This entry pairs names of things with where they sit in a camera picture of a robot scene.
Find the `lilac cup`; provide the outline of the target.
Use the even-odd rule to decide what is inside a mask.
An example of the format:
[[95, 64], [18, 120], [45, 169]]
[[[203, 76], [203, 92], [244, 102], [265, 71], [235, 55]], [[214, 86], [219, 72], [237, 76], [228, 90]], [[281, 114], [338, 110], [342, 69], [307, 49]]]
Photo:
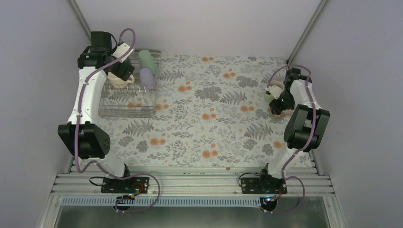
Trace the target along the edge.
[[156, 88], [155, 78], [151, 69], [141, 68], [139, 72], [140, 87], [145, 90], [154, 90]]

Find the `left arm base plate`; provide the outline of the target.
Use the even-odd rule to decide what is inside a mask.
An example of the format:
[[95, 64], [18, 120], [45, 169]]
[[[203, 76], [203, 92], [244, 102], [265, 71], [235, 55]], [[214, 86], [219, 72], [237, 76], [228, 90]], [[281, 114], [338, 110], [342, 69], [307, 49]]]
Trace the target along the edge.
[[147, 193], [150, 178], [134, 177], [127, 180], [104, 178], [101, 193], [138, 194]]

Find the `yellow-green mug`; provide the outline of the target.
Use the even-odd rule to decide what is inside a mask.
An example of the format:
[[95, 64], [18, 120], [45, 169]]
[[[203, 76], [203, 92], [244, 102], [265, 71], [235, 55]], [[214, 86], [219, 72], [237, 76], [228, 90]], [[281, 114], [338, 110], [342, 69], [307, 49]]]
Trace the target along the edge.
[[270, 94], [270, 93], [265, 93], [265, 100], [267, 101], [267, 102], [271, 102], [271, 101], [273, 101], [273, 100], [275, 100], [275, 97], [273, 96], [273, 94]]

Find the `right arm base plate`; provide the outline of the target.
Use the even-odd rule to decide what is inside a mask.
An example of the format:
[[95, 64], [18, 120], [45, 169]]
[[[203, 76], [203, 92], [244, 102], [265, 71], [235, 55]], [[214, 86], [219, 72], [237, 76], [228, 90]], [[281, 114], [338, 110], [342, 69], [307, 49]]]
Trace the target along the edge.
[[287, 194], [287, 185], [284, 179], [268, 178], [266, 180], [257, 177], [245, 177], [240, 179], [243, 194]]

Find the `floral patterned mug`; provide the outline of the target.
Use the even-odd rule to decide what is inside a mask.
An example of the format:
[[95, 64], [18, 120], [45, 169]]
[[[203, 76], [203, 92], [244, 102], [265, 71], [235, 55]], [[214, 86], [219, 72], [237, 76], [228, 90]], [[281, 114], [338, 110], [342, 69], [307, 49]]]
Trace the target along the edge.
[[291, 117], [293, 112], [294, 112], [293, 109], [286, 109], [286, 110], [282, 111], [280, 114], [272, 114], [272, 117], [273, 117], [273, 119], [279, 121], [279, 120]]

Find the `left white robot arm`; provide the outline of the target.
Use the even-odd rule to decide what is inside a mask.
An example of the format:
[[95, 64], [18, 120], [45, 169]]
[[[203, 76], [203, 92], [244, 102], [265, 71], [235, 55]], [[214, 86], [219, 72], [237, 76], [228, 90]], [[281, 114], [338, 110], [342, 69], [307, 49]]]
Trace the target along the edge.
[[136, 35], [131, 28], [124, 29], [127, 31], [133, 36], [130, 45], [109, 32], [91, 32], [91, 45], [77, 59], [79, 83], [73, 110], [67, 123], [58, 126], [58, 135], [74, 157], [78, 173], [95, 165], [107, 178], [114, 178], [113, 186], [120, 192], [132, 187], [130, 171], [111, 152], [110, 136], [98, 126], [97, 119], [107, 74], [127, 80], [134, 71], [128, 58], [135, 50]]

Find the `cream mug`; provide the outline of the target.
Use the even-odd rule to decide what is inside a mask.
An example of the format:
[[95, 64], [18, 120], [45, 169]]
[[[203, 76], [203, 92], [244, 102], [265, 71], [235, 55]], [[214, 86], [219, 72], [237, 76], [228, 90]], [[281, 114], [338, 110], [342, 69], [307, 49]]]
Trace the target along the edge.
[[130, 75], [129, 78], [124, 81], [121, 78], [117, 77], [113, 73], [109, 72], [107, 74], [107, 80], [109, 84], [116, 89], [123, 89], [126, 88], [129, 84], [132, 84], [135, 82], [134, 76]]

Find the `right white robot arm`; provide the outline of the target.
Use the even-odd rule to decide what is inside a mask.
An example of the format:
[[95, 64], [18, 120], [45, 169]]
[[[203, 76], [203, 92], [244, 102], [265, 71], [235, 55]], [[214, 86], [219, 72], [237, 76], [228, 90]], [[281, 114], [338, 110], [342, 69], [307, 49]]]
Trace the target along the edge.
[[291, 110], [292, 116], [284, 130], [286, 147], [276, 155], [274, 164], [261, 170], [258, 189], [270, 193], [285, 182], [285, 173], [302, 153], [316, 149], [324, 136], [330, 112], [317, 102], [312, 91], [311, 72], [302, 65], [288, 65], [283, 82], [269, 78], [265, 98], [272, 115]]

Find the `mint green cup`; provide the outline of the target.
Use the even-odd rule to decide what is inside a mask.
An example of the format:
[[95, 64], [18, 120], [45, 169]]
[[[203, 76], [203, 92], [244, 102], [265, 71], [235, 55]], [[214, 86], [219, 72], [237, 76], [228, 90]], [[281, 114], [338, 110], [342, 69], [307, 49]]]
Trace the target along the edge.
[[152, 74], [155, 75], [158, 71], [158, 67], [153, 59], [153, 56], [149, 50], [141, 50], [138, 53], [141, 68], [148, 68]]

